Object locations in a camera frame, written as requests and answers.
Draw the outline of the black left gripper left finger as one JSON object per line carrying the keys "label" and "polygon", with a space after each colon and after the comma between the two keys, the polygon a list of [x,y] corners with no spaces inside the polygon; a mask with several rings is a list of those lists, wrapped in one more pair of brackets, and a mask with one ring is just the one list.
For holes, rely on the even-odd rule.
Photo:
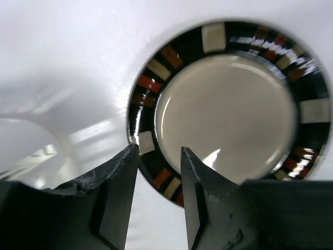
{"label": "black left gripper left finger", "polygon": [[61,195],[52,249],[124,249],[138,169],[138,146],[54,189]]}

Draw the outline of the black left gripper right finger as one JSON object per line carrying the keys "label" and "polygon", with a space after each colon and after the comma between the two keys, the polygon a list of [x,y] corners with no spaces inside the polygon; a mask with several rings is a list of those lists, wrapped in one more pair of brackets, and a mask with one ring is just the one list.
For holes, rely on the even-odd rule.
{"label": "black left gripper right finger", "polygon": [[181,149],[181,177],[189,249],[249,249],[250,201],[239,185]]}

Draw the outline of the black rimmed cream plate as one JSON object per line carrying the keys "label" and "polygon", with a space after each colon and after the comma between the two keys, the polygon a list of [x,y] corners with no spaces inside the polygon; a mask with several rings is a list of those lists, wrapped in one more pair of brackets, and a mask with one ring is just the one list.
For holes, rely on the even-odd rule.
{"label": "black rimmed cream plate", "polygon": [[232,183],[302,180],[329,140],[331,111],[329,82],[304,46],[263,24],[225,20],[152,55],[132,90],[127,132],[144,178],[183,206],[182,147]]}

